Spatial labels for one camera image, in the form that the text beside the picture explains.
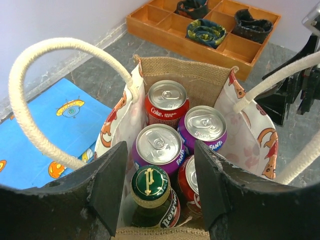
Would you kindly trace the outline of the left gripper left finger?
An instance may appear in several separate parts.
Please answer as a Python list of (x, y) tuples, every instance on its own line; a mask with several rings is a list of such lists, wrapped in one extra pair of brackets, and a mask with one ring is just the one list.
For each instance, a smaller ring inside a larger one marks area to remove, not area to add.
[(128, 148), (117, 143), (102, 156), (44, 187), (0, 188), (3, 240), (94, 240), (115, 236)]

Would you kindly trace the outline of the green glass perrier bottle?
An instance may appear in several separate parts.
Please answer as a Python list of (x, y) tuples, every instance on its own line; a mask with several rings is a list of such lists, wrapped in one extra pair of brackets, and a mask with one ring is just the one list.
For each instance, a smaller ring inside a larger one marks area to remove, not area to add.
[(168, 174), (159, 166), (139, 168), (130, 182), (123, 204), (123, 221), (128, 227), (173, 228), (181, 213)]

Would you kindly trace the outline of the red coke can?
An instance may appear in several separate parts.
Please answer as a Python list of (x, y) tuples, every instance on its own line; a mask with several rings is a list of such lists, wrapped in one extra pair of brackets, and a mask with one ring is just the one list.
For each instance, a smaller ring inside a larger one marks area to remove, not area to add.
[(177, 174), (177, 195), (181, 206), (181, 215), (187, 219), (200, 219), (202, 207), (199, 196), (195, 156), (190, 155), (180, 166)]
[(180, 83), (160, 80), (150, 87), (144, 106), (148, 125), (165, 124), (176, 129), (189, 110), (190, 101)]

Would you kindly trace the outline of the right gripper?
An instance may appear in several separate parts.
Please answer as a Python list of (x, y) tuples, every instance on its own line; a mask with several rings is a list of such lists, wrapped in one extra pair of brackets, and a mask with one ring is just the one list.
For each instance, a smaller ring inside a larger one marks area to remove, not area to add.
[[(320, 50), (320, 6), (318, 4), (302, 20), (302, 24), (311, 31), (305, 46), (291, 59), (264, 75), (263, 80), (287, 65)], [(314, 101), (320, 99), (319, 64), (284, 78), (255, 97), (255, 101), (276, 125), (283, 126), (285, 120), (288, 119), (290, 106), (297, 97), (301, 99), (301, 103), (296, 110), (299, 115), (309, 112)]]

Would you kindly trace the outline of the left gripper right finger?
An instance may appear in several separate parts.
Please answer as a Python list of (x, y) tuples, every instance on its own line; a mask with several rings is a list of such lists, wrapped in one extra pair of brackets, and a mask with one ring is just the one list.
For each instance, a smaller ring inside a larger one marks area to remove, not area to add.
[(256, 176), (194, 146), (204, 228), (212, 240), (317, 240), (320, 186), (298, 188)]

